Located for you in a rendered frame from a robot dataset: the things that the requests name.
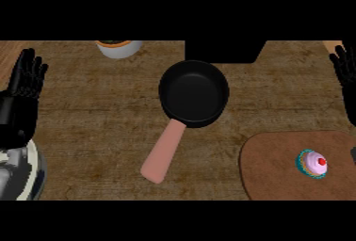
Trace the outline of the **pink cupcake with teal wrapper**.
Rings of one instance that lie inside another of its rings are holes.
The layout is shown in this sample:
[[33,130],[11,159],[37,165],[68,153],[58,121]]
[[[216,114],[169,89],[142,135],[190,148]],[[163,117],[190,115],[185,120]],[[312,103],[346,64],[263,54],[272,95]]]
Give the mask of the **pink cupcake with teal wrapper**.
[[297,170],[314,179],[322,179],[328,171],[327,158],[312,149],[305,149],[296,159]]

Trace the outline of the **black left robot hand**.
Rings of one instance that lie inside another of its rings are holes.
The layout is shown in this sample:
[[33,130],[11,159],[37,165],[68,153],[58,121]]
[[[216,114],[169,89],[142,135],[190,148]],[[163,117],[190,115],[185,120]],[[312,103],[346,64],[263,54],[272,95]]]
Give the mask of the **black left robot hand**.
[[0,150],[26,147],[34,137],[48,68],[36,50],[24,49],[12,68],[8,88],[0,91]]

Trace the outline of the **brown wooden cutting board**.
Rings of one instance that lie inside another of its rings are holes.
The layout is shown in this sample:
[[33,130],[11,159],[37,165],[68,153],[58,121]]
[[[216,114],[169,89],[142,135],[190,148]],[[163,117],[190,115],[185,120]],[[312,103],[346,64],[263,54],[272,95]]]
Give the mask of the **brown wooden cutting board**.
[[[314,179],[297,169],[305,149],[324,155],[328,171]],[[253,200],[355,200],[356,137],[340,131],[277,132],[255,135],[244,144],[240,169]]]

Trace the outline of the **black appliance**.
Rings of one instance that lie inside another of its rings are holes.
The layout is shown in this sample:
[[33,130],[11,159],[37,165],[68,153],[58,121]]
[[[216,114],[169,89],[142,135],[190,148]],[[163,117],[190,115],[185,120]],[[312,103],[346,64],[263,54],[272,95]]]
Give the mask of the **black appliance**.
[[253,63],[265,44],[265,40],[188,40],[185,42],[185,59],[209,63]]

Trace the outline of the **white plant pot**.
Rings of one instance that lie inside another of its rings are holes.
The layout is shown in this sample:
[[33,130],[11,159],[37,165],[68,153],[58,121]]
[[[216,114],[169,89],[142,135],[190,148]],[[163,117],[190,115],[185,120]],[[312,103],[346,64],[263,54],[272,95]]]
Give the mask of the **white plant pot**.
[[123,40],[117,43],[104,43],[96,40],[102,54],[110,58],[126,58],[132,56],[142,47],[142,40]]

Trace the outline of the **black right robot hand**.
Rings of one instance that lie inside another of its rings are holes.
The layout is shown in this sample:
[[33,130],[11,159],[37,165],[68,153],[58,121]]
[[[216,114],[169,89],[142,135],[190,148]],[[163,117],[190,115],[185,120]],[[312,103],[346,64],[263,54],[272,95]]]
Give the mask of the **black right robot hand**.
[[351,123],[356,126],[356,55],[352,47],[336,46],[330,55],[334,71],[343,87],[345,111]]

